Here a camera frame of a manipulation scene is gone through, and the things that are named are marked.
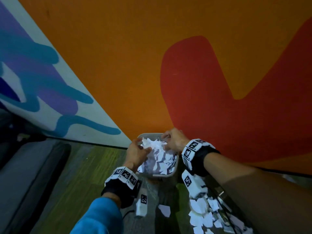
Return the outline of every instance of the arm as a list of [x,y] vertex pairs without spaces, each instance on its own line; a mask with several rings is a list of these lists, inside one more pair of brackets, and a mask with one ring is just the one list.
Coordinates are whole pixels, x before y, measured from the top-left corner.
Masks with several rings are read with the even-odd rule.
[[[168,149],[182,151],[189,142],[172,129]],[[209,153],[205,169],[240,207],[259,233],[308,233],[312,215],[312,194],[282,177],[235,162],[221,154]]]
[[[143,149],[138,146],[142,139],[135,139],[127,149],[124,162],[125,167],[136,172],[145,161],[151,148]],[[88,211],[76,223],[71,234],[121,234],[123,233],[122,215],[120,212],[121,200],[111,192],[106,192],[101,198],[92,202]]]

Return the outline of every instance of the purple paint stroke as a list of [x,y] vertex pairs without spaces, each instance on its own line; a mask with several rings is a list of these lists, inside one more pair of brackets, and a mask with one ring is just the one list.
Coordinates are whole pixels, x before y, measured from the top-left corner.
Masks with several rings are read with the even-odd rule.
[[[31,39],[21,25],[15,20],[13,15],[6,9],[0,1],[0,30],[12,35],[17,35],[27,39]],[[38,63],[33,59],[24,56],[17,56],[10,58],[5,64],[16,74],[20,72],[33,72],[34,74],[42,75],[43,77],[52,77],[54,80],[59,80],[65,83],[60,74],[56,71],[53,65]],[[63,115],[75,115],[78,111],[76,100],[71,99],[65,95],[59,94],[53,90],[45,88],[38,89],[37,94],[45,103],[51,108]]]

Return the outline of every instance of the paper pile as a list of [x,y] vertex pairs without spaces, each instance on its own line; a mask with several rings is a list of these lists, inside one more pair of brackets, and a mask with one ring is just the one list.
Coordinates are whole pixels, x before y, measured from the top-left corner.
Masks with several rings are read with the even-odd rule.
[[[184,171],[182,179],[190,193],[191,211],[189,216],[190,224],[194,226],[194,234],[213,234],[209,229],[213,226],[223,228],[224,232],[227,233],[235,233],[225,213],[219,213],[222,207],[218,200],[208,197],[208,191],[203,197],[199,195],[202,194],[203,184],[205,184],[202,178],[197,175],[192,176],[189,172]],[[235,227],[236,233],[253,233],[252,228],[245,227],[244,223],[235,216],[229,214],[229,218]]]
[[167,175],[174,171],[177,156],[172,150],[165,151],[163,149],[165,144],[167,143],[160,140],[142,139],[141,146],[145,149],[151,147],[152,151],[147,155],[148,159],[139,166],[139,173]]

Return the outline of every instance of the orange wall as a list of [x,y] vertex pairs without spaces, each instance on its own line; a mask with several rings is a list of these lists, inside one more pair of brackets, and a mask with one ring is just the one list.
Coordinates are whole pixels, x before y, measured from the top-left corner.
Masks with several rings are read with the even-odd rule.
[[170,46],[206,37],[241,99],[312,15],[312,0],[19,1],[130,139],[173,127],[159,84]]

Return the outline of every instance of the right hand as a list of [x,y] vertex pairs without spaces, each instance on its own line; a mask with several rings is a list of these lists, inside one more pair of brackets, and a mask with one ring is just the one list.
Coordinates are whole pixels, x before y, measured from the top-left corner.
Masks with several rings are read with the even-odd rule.
[[167,144],[164,146],[165,150],[172,149],[176,152],[182,152],[184,147],[190,141],[190,139],[188,139],[183,132],[177,128],[167,130],[162,134],[161,138],[167,138]]

